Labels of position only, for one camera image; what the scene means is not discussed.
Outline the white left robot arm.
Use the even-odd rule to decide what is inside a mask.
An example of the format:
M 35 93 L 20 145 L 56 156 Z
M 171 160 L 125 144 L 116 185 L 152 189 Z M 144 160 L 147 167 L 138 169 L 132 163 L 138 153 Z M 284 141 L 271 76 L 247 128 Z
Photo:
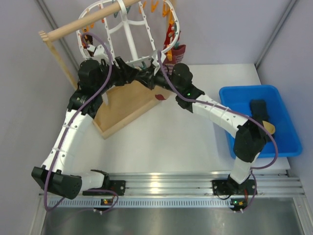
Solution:
M 79 193 L 95 190 L 109 192 L 110 177 L 101 170 L 75 175 L 72 163 L 84 133 L 92 124 L 103 103 L 102 94 L 113 86 L 138 80 L 143 72 L 127 65 L 120 57 L 115 62 L 88 59 L 80 64 L 77 90 L 70 97 L 59 136 L 41 167 L 34 167 L 33 179 L 44 190 L 63 198 L 74 199 Z

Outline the teal clothes peg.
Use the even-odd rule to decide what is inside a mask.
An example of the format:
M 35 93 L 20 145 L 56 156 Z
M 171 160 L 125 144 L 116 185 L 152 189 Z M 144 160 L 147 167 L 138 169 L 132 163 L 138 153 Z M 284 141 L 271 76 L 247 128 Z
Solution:
M 149 69 L 144 61 L 141 62 L 141 66 L 139 66 L 139 68 L 141 71 L 146 71 Z

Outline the white round clip hanger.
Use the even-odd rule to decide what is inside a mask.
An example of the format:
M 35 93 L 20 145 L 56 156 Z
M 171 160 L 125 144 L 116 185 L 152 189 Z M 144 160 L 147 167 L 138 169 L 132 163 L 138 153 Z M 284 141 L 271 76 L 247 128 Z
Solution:
M 109 28 L 108 23 L 106 22 L 106 18 L 101 19 L 101 22 L 104 24 L 104 27 L 105 27 L 108 43 L 110 46 L 110 54 L 112 57 L 115 57 L 115 52 L 114 52 L 113 42 L 112 42 L 112 35 L 115 32 L 117 32 L 118 30 L 120 30 L 121 28 L 124 29 L 125 35 L 126 35 L 126 40 L 127 40 L 127 45 L 130 48 L 130 53 L 132 56 L 132 59 L 127 61 L 126 64 L 128 64 L 130 66 L 138 65 L 142 61 L 145 62 L 147 60 L 151 60 L 152 57 L 155 57 L 157 54 L 155 41 L 151 35 L 151 30 L 150 30 L 150 27 L 149 27 L 147 19 L 146 19 L 146 14 L 144 13 L 144 5 L 145 4 L 146 4 L 145 2 L 144 3 L 142 3 L 141 1 L 138 2 L 139 14 L 142 16 L 142 20 L 140 20 L 140 21 L 132 21 L 132 20 L 128 19 L 127 14 L 131 8 L 130 6 L 128 6 L 128 7 L 123 6 L 122 7 L 122 9 L 120 10 L 121 22 L 113 28 Z M 174 6 L 170 0 L 164 0 L 163 1 L 162 16 L 163 17 L 169 17 L 168 25 L 171 21 L 174 21 L 177 24 L 177 34 L 175 35 L 172 43 L 166 49 L 163 49 L 161 51 L 162 59 L 163 59 L 163 62 L 165 63 L 165 62 L 170 62 L 172 60 L 172 53 L 166 54 L 166 52 L 168 52 L 175 45 L 176 41 L 180 37 L 179 20 L 178 20 L 178 17 L 176 15 Z M 151 47 L 153 50 L 152 54 L 147 55 L 147 56 L 141 56 L 141 57 L 138 56 L 138 52 L 137 52 L 137 49 L 136 49 L 136 46 L 134 43 L 133 34 L 132 34 L 132 31 L 130 28 L 131 25 L 133 25 L 133 26 L 144 26 L 144 28 L 147 31 L 148 37 L 149 37 L 149 43 L 151 44 Z M 76 31 L 79 50 L 80 50 L 81 55 L 83 56 L 84 59 L 93 59 L 92 58 L 93 54 L 91 52 L 88 52 L 88 50 L 87 50 L 88 45 L 93 45 L 93 42 L 89 41 L 89 37 L 94 38 L 94 36 L 92 36 L 91 33 L 89 33 L 89 29 L 92 29 L 93 27 L 94 27 L 94 24 L 92 23 L 91 25 L 87 25 L 86 27 L 83 27 L 81 30 Z

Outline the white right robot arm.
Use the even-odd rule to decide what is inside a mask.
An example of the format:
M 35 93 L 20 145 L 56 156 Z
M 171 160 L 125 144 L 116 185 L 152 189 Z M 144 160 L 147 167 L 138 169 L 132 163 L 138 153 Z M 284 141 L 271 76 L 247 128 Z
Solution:
M 226 194 L 240 194 L 245 190 L 252 165 L 273 139 L 274 130 L 265 125 L 259 116 L 249 117 L 215 102 L 192 83 L 193 75 L 186 64 L 176 64 L 171 75 L 163 67 L 160 70 L 151 65 L 141 70 L 135 80 L 152 90 L 155 86 L 174 92 L 178 105 L 189 112 L 203 116 L 228 132 L 235 140 L 234 167 L 225 183 Z

